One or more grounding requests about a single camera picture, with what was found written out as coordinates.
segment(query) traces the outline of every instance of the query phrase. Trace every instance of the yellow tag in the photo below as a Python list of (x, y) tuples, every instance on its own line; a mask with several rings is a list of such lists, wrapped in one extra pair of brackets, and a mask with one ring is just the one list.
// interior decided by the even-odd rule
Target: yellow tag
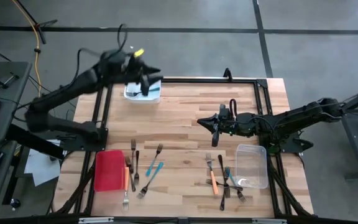
[(139, 57), (144, 53), (144, 49), (139, 49), (137, 52), (134, 53), (134, 57)]

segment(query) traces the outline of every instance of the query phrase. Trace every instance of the plastic container lid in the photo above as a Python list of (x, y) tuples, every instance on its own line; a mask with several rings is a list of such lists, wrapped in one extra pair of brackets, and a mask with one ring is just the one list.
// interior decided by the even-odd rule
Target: plastic container lid
[(136, 83), (128, 83), (127, 86), (124, 88), (124, 97), (131, 103), (159, 103), (160, 102), (160, 95), (161, 95), (161, 80), (154, 83), (150, 86), (149, 90), (154, 88), (160, 88), (159, 91), (150, 91), (147, 96), (142, 95), (139, 93), (136, 96), (128, 96), (127, 92), (130, 93), (138, 93), (140, 92), (140, 84)]
[(97, 153), (94, 190), (102, 192), (123, 189), (124, 169), (124, 153), (121, 150)]
[(238, 145), (236, 184), (257, 189), (268, 186), (266, 149), (263, 146)]

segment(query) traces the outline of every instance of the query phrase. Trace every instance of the orange handle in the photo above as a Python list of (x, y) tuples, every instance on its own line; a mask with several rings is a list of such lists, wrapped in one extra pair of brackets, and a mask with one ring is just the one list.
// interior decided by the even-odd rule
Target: orange handle
[(211, 179), (212, 179), (212, 188), (214, 189), (214, 194), (217, 195), (219, 193), (218, 186), (216, 185), (214, 172), (211, 171)]
[(125, 167), (125, 190), (128, 190), (129, 168)]

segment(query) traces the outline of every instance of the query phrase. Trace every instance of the concrete floor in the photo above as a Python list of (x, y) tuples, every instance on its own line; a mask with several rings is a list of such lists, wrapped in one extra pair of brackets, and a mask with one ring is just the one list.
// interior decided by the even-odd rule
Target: concrete floor
[[(23, 0), (39, 22), (58, 19), (59, 26), (256, 29), (251, 0)], [(259, 0), (265, 29), (358, 29), (358, 0)], [(0, 25), (26, 26), (12, 2), (0, 0)], [(115, 33), (48, 32), (39, 62), (42, 84), (54, 89), (75, 72), (80, 47), (103, 51), (116, 47)], [(284, 78), (291, 108), (328, 96), (344, 100), (358, 92), (358, 35), (266, 35), (273, 76)], [(229, 67), (236, 77), (266, 77), (258, 34), (129, 33), (130, 46), (145, 49), (144, 60), (167, 76), (220, 77)], [(0, 52), (15, 61), (34, 61), (31, 32), (0, 31)], [(96, 58), (81, 56), (81, 69)], [(28, 83), (22, 103), (36, 96)], [(56, 109), (64, 118), (68, 104)], [(315, 214), (358, 220), (358, 180), (344, 174), (358, 171), (341, 123), (316, 124), (304, 139), (314, 148), (304, 153), (305, 172)], [(23, 206), (0, 208), (0, 217), (45, 214), (54, 181), (35, 188), (20, 183), (16, 195)]]

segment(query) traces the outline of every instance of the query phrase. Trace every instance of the wooden tabletop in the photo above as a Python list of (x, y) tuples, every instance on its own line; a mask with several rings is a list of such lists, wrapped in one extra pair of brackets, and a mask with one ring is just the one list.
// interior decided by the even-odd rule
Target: wooden tabletop
[[(289, 110), (284, 81), (268, 79), (268, 90), (273, 113)], [(109, 137), (107, 150), (120, 149), (131, 154), (131, 139), (136, 139), (140, 151), (140, 183), (136, 192), (129, 186), (129, 209), (122, 211), (123, 191), (95, 192), (92, 215), (137, 216), (137, 217), (273, 217), (269, 187), (266, 189), (244, 188), (246, 198), (241, 203), (236, 191), (226, 199), (225, 210), (220, 211), (222, 189), (213, 195), (210, 185), (205, 184), (209, 172), (205, 162), (206, 152), (213, 158), (216, 179), (223, 182), (218, 155), (223, 156), (223, 165), (235, 167), (234, 156), (239, 144), (259, 144), (257, 137), (245, 138), (222, 134), (219, 145), (211, 147), (212, 135), (197, 124), (198, 118), (217, 113), (219, 105), (237, 101), (239, 113), (256, 113), (254, 87), (250, 84), (210, 83), (163, 83), (161, 102), (155, 105), (136, 105), (123, 97), (124, 87), (114, 86), (107, 127)], [(78, 100), (74, 120), (91, 120), (96, 94), (82, 95)], [(267, 114), (265, 102), (264, 114)], [(164, 167), (149, 186), (146, 196), (139, 200), (136, 195), (148, 182), (146, 170), (155, 156), (158, 144), (163, 151), (157, 157)], [(55, 192), (54, 209), (59, 209), (76, 189), (84, 158), (84, 152), (74, 152), (62, 165)], [(288, 188), (304, 208), (313, 213), (305, 172), (300, 158), (293, 154), (282, 154)], [(282, 193), (276, 184), (282, 211)], [(85, 190), (84, 209), (88, 190)]]

